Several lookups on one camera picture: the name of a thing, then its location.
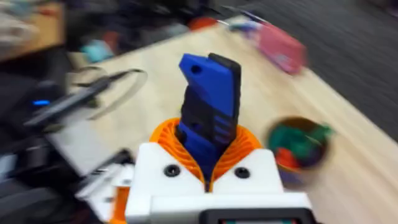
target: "blue object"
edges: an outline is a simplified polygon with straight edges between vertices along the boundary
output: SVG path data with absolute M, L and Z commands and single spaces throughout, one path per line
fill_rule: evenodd
M 82 47 L 81 51 L 85 53 L 87 60 L 91 63 L 100 62 L 113 56 L 111 49 L 102 40 L 92 40 Z
M 184 54 L 180 69 L 188 81 L 176 135 L 201 167 L 205 180 L 236 137 L 241 67 L 216 54 Z
M 50 101 L 49 100 L 36 100 L 36 101 L 33 101 L 32 103 L 35 106 L 45 106 L 45 105 L 49 105 Z

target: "black cable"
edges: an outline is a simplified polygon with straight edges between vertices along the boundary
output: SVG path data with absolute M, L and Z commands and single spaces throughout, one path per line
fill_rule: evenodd
M 97 73 L 95 73 L 95 76 L 98 78 L 103 77 L 103 76 L 108 76 L 108 73 L 103 68 L 96 67 L 96 66 L 83 67 L 83 68 L 79 69 L 77 71 L 77 73 L 76 72 L 74 72 L 74 73 L 81 75 L 82 72 L 90 71 L 90 70 L 98 71 Z M 136 94 L 144 86 L 145 82 L 147 81 L 148 74 L 144 70 L 137 69 L 137 68 L 118 72 L 114 75 L 110 75 L 109 78 L 112 81 L 116 81 L 116 80 L 126 77 L 128 74 L 133 74 L 133 73 L 140 73 L 142 75 L 138 76 L 136 82 L 134 82 L 134 84 L 131 85 L 131 87 L 122 96 L 120 96 L 117 100 L 112 102 L 109 106 L 107 106 L 102 111 L 89 117 L 90 120 L 96 120 L 96 119 L 114 111 L 116 108 L 118 108 L 123 103 L 125 103 L 128 99 L 130 99 L 134 94 Z M 73 85 L 80 86 L 80 87 L 89 87 L 90 86 L 89 83 L 73 83 Z

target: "table surface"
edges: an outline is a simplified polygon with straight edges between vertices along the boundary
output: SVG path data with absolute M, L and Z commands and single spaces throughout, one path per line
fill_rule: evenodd
M 158 124 L 179 117 L 187 83 L 178 68 L 184 53 L 231 58 L 242 66 L 239 124 L 263 143 L 267 129 L 289 116 L 326 122 L 336 131 L 331 154 L 313 184 L 304 187 L 323 223 L 396 223 L 398 147 L 309 69 L 290 76 L 267 61 L 239 34 L 222 25 L 185 34 L 99 63 L 109 73 L 129 68 L 148 72 L 145 86 L 126 104 L 93 122 L 105 144 L 136 152 Z M 132 82 L 120 82 L 101 97 L 119 97 Z
M 43 16 L 38 13 L 32 15 L 28 23 L 35 25 L 39 30 L 36 36 L 21 47 L 13 49 L 7 55 L 0 57 L 0 61 L 9 60 L 63 44 L 63 7 L 59 2 L 50 2 L 40 6 L 41 9 L 50 9 L 56 16 Z

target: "orange object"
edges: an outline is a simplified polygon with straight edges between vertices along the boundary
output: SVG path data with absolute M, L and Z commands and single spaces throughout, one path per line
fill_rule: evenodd
M 297 164 L 296 159 L 293 156 L 293 152 L 284 148 L 278 148 L 276 154 L 276 162 L 278 165 L 282 165 L 287 168 L 298 168 L 299 165 Z
M 172 118 L 163 122 L 155 129 L 149 141 L 159 143 L 170 155 L 176 158 L 176 160 L 184 165 L 200 181 L 205 183 L 199 165 L 189 152 L 185 150 L 177 137 L 175 137 L 175 128 L 179 122 L 180 118 Z M 230 170 L 232 166 L 245 158 L 251 151 L 261 147 L 260 142 L 249 130 L 238 125 L 238 128 L 236 128 L 235 140 L 229 145 L 215 165 L 213 174 L 211 175 L 210 191 L 213 181 Z
M 194 31 L 204 27 L 209 27 L 217 23 L 217 20 L 211 17 L 199 17 L 189 22 L 189 29 Z
M 130 187 L 118 187 L 116 190 L 116 201 L 113 216 L 110 224 L 126 224 L 124 212 L 126 210 L 127 199 L 129 198 Z

